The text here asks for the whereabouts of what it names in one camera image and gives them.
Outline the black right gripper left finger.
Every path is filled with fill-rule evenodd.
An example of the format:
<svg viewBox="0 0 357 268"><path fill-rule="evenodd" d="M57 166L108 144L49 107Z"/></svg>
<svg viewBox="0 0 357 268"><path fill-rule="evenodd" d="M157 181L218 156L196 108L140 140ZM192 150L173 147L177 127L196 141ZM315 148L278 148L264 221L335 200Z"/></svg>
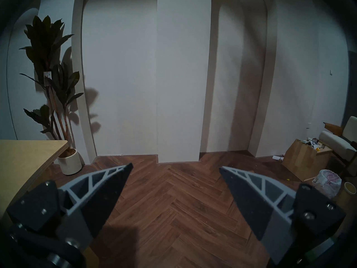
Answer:
<svg viewBox="0 0 357 268"><path fill-rule="evenodd" d="M6 209L8 239L19 268L86 268L83 254L111 215L133 164L48 180Z"/></svg>

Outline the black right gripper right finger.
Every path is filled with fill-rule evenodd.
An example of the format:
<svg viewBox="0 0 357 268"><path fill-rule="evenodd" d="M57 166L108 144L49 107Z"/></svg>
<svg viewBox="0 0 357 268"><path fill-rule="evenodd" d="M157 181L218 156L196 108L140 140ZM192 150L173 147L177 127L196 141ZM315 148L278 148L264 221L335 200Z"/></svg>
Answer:
<svg viewBox="0 0 357 268"><path fill-rule="evenodd" d="M334 266L332 237L346 213L309 184L297 191L248 171L220 167L233 199L270 256L267 266Z"/></svg>

